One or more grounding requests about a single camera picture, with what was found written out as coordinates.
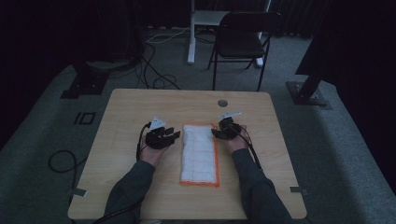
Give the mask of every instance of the gray sleeve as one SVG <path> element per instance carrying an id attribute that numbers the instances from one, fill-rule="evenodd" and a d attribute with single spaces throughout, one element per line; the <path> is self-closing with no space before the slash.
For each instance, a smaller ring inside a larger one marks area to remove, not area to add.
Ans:
<path id="1" fill-rule="evenodd" d="M 259 170 L 249 150 L 236 150 L 232 157 L 249 223 L 291 223 L 291 216 L 278 198 L 273 182 Z"/>
<path id="2" fill-rule="evenodd" d="M 145 161 L 137 161 L 129 171 L 110 191 L 106 203 L 105 215 L 119 211 L 125 207 L 136 205 L 134 209 L 124 214 L 112 217 L 104 223 L 139 223 L 140 203 L 146 196 L 151 185 L 155 168 Z"/>

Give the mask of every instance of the chair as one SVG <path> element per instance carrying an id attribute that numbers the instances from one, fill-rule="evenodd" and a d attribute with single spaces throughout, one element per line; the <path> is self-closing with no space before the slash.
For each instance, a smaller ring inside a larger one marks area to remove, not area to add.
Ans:
<path id="1" fill-rule="evenodd" d="M 262 71 L 257 87 L 257 91 L 260 90 L 270 48 L 270 39 L 277 31 L 281 21 L 280 14 L 276 12 L 249 11 L 229 12 L 221 19 L 216 33 L 215 45 L 207 66 L 207 69 L 210 69 L 210 65 L 215 64 L 212 91 L 216 86 L 218 63 L 249 62 L 246 67 L 246 69 L 249 69 L 255 59 L 263 57 Z M 259 38 L 259 32 L 267 33 L 263 43 Z M 219 56 L 228 60 L 219 61 Z"/>

